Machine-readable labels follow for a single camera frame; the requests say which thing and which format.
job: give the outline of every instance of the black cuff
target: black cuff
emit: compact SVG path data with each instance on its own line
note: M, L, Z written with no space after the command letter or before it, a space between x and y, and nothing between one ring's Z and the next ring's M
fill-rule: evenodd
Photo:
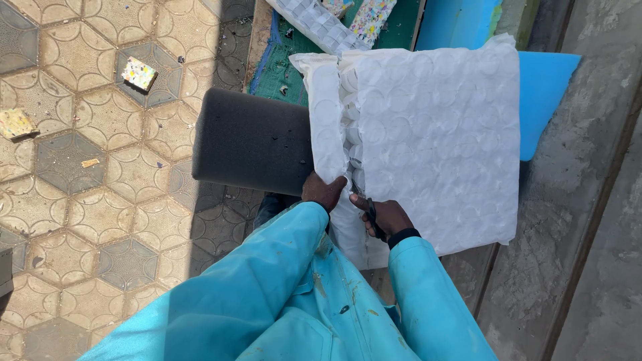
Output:
M327 226L325 227L325 232L330 234L330 212L328 212L327 208L321 204L321 202L317 202L316 200L307 200L306 202L314 202L323 207L324 211L327 213Z
M421 237L421 234L419 234L419 231L414 228L402 229L388 238L388 247L392 249L392 247L395 247L399 242L410 237Z

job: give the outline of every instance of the blue sleeve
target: blue sleeve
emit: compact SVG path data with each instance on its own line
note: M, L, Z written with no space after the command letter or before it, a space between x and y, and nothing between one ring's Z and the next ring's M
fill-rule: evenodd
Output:
M274 323L327 222L318 204L297 205L154 300L81 360L234 360Z
M419 358L497 360L428 241L410 237L399 242L390 251L388 269L401 332Z

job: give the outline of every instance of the black foam block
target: black foam block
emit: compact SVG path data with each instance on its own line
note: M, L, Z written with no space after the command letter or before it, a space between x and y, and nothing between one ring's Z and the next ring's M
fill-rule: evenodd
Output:
M225 89L205 93L194 179L300 196L313 170L308 108Z

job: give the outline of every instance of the hand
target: hand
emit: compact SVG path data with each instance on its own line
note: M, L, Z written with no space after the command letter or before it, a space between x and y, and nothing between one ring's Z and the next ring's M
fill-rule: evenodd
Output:
M309 200L319 202L330 213L339 202L341 189L346 184L348 184L348 180L343 175L335 179L334 182L326 184L316 172L312 171L303 184L301 199L304 202Z
M363 197L359 197L356 194L350 195L350 201L357 208L362 211L369 211L368 201ZM410 218L406 214L406 211L397 203L396 200L387 200L385 202L373 202L374 210L377 213L377 225L381 230L386 234L386 239L389 239L393 234L403 231L406 228L414 228ZM363 214L361 220L365 222L365 228L368 231L368 234L374 237L374 227L370 224L368 216Z

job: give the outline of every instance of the person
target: person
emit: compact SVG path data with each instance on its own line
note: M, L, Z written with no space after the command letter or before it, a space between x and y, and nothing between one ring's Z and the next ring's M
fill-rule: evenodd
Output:
M397 202L374 206L401 316L333 245L325 230L346 183L339 177L326 184L313 172L300 203L80 360L497 360L433 247ZM365 199L350 200L368 209Z

